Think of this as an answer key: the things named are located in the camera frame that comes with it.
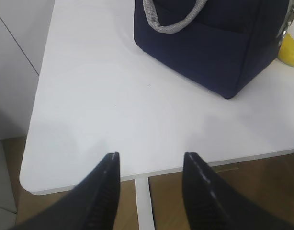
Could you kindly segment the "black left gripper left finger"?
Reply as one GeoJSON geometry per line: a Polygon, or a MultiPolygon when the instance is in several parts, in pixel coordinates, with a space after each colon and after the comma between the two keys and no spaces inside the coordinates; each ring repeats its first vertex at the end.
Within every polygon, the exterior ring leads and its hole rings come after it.
{"type": "Polygon", "coordinates": [[[119,197],[119,153],[108,153],[67,195],[14,229],[111,230],[119,197]]]}

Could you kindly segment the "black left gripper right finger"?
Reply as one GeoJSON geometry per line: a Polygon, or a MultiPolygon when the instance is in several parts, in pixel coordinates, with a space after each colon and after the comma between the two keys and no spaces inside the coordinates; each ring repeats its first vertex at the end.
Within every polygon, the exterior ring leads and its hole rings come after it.
{"type": "Polygon", "coordinates": [[[236,191],[195,152],[184,154],[182,197],[192,230],[294,230],[236,191]]]}

